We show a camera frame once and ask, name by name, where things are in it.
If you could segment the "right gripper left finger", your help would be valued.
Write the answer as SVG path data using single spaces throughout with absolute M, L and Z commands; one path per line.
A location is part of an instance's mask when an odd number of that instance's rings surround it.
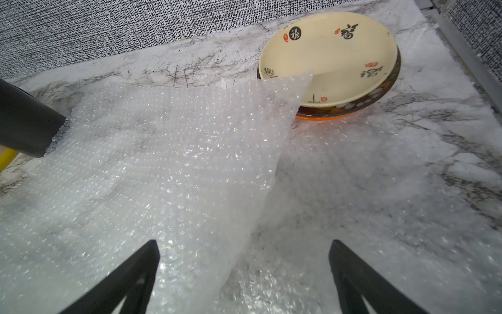
M 160 260 L 155 240 L 146 242 L 63 313 L 145 313 Z

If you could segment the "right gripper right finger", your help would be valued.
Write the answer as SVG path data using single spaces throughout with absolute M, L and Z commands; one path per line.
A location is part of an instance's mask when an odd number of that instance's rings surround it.
M 365 302 L 376 313 L 426 313 L 342 241 L 332 241 L 328 259 L 343 313 L 368 313 Z

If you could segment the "bubble wrap around orange plate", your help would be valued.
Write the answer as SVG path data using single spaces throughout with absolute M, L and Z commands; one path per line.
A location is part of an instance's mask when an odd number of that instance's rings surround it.
M 147 241 L 149 313 L 201 313 L 250 241 L 310 75 L 108 84 L 1 197 L 1 312 L 57 313 Z

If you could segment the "red floral plate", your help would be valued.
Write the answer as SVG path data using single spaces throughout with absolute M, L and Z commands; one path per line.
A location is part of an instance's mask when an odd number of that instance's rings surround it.
M 270 43 L 261 51 L 257 76 L 315 72 L 297 115 L 319 117 L 353 114 L 372 105 L 391 89 L 400 69 L 395 43 L 375 48 Z

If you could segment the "cream plate with calligraphy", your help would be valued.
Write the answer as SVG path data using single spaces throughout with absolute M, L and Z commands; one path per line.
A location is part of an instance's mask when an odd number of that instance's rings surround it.
M 263 79 L 311 74 L 301 106 L 341 107 L 370 94 L 390 76 L 398 46 L 381 23 L 356 13 L 321 13 L 277 31 L 263 49 Z

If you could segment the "bubble dark red plate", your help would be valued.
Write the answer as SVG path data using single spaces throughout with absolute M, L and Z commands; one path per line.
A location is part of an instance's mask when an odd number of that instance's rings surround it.
M 296 122 L 209 312 L 339 313 L 335 239 L 430 313 L 500 313 L 500 123 L 382 112 Z

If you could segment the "yellow bamboo steamer basket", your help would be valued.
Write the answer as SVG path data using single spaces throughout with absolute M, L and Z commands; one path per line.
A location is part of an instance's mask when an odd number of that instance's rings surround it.
M 18 152 L 1 146 L 0 148 L 0 172 L 5 170 L 18 156 Z

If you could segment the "black cup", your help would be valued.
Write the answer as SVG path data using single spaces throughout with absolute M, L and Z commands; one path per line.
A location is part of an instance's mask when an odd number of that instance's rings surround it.
M 41 158 L 66 118 L 24 90 L 1 80 L 1 145 Z

